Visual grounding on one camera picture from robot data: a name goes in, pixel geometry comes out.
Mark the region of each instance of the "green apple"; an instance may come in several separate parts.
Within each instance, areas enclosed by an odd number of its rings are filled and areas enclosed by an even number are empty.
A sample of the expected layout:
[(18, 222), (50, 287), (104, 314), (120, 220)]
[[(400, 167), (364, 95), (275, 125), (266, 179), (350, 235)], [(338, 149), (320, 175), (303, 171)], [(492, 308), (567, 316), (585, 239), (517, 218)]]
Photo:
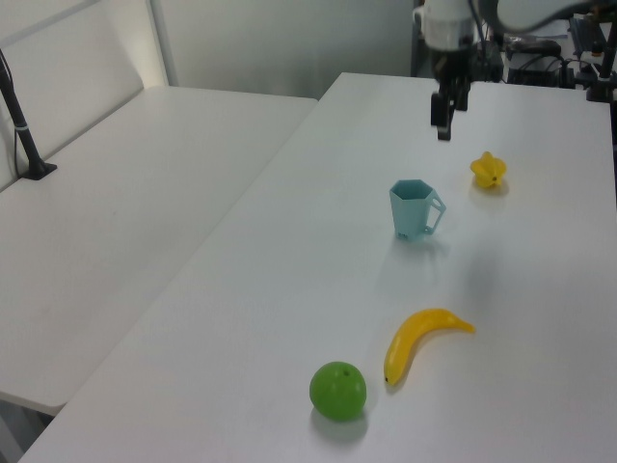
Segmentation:
[(330, 362), (310, 380), (310, 401), (324, 417), (337, 422), (357, 418), (366, 402), (362, 373), (345, 362)]

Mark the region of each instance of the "white bench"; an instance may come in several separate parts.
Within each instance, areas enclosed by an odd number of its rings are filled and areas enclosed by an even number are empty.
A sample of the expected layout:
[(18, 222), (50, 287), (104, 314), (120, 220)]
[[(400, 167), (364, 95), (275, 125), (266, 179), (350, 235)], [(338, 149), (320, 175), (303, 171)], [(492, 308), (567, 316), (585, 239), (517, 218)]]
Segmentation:
[(51, 415), (315, 104), (151, 87), (152, 31), (129, 30), (147, 13), (102, 1), (5, 49), (41, 154), (60, 150), (0, 193), (0, 399)]

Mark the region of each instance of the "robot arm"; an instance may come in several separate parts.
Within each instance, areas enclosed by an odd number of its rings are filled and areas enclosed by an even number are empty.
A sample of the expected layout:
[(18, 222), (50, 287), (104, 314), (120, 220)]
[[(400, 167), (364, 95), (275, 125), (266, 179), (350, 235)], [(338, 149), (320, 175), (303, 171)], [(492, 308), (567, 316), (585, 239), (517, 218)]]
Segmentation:
[(415, 16), (421, 22), (431, 65), (440, 83), (439, 91), (431, 98), (431, 125), (437, 128), (440, 140), (450, 140), (454, 111), (467, 111), (471, 82), (487, 80), (491, 73), (486, 50), (480, 58), (477, 53), (477, 38), (482, 34), (480, 17), (497, 32), (523, 33), (576, 8), (617, 3), (616, 0), (562, 0), (562, 5), (564, 2), (570, 5), (557, 7), (548, 17), (525, 28), (513, 28), (501, 21), (497, 13), (499, 0), (426, 0), (424, 7), (416, 9)]

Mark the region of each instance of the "black mount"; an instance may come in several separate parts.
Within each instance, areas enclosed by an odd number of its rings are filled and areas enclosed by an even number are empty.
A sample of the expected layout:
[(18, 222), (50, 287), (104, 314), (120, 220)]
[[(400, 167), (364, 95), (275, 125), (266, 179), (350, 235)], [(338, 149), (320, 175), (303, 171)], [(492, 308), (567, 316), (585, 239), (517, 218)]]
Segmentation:
[(613, 91), (617, 89), (617, 76), (613, 72), (615, 51), (617, 50), (617, 8), (613, 13), (608, 40), (604, 47), (604, 57), (600, 72), (596, 75), (592, 69), (588, 72), (578, 72), (576, 82), (587, 89), (587, 101), (612, 103)]
[(2, 97), (7, 103), (7, 108), (13, 119), (15, 131), (19, 135), (19, 140), (21, 140), (21, 145), (26, 151), (26, 156), (28, 156), (28, 171), (21, 176), (29, 178), (30, 180), (40, 180), (49, 173), (55, 171), (57, 167), (54, 164), (43, 162), (40, 158), (39, 151), (32, 138), (30, 129), (28, 128), (26, 118), (21, 111), (19, 101), (17, 101), (17, 96), (13, 88), (13, 80), (9, 75), (9, 70), (5, 66), (3, 59), (0, 59), (0, 91), (2, 91)]

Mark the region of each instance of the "yellow banana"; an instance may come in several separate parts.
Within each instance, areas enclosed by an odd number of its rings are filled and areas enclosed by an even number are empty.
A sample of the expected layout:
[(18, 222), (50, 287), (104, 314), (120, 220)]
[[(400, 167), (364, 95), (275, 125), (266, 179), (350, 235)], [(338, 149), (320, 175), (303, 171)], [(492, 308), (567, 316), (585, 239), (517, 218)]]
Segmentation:
[(386, 382), (392, 386), (403, 377), (412, 347), (425, 334), (442, 329), (459, 329), (474, 333), (475, 327), (446, 309), (426, 309), (414, 313), (394, 335), (384, 361)]

